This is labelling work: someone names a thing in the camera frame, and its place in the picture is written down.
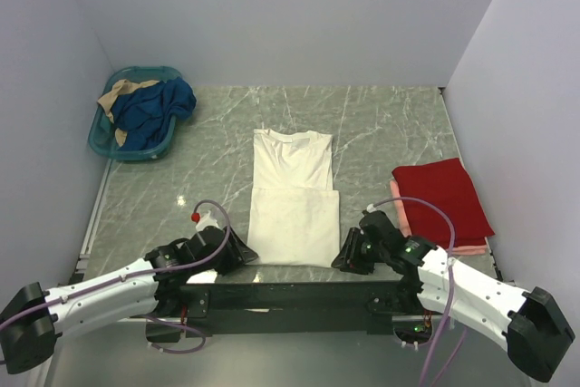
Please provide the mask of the cream white t-shirt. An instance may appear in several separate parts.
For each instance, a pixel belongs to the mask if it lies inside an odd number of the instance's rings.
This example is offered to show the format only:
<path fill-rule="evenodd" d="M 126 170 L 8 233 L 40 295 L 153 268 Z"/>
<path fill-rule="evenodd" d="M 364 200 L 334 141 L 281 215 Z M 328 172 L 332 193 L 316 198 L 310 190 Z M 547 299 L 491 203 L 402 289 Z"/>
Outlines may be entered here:
<path fill-rule="evenodd" d="M 340 246 L 330 134 L 256 129 L 247 243 L 271 266 L 329 267 Z"/>

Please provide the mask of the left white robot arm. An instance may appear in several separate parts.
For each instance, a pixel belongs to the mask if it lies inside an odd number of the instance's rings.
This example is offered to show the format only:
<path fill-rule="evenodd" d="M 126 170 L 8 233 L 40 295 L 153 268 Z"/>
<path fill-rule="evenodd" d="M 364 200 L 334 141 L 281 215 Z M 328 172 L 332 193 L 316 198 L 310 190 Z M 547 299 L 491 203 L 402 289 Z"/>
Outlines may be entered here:
<path fill-rule="evenodd" d="M 48 360 L 59 340 L 128 317 L 175 314 L 192 276 L 226 275 L 257 258 L 234 231 L 209 226 L 91 280 L 48 290 L 25 285 L 1 313 L 1 364 L 10 374 L 27 372 Z"/>

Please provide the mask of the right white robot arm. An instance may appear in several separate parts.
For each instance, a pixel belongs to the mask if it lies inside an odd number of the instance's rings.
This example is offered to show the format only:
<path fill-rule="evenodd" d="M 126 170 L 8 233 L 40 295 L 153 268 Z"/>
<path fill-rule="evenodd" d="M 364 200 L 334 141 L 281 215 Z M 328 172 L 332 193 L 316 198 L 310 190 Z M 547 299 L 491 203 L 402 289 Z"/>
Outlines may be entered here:
<path fill-rule="evenodd" d="M 402 310 L 446 313 L 498 344 L 510 361 L 538 382 L 549 382 L 575 340 L 555 298 L 502 283 L 420 236 L 404 236 L 380 210 L 365 212 L 349 230 L 332 266 L 369 275 L 384 263 L 402 276 Z"/>

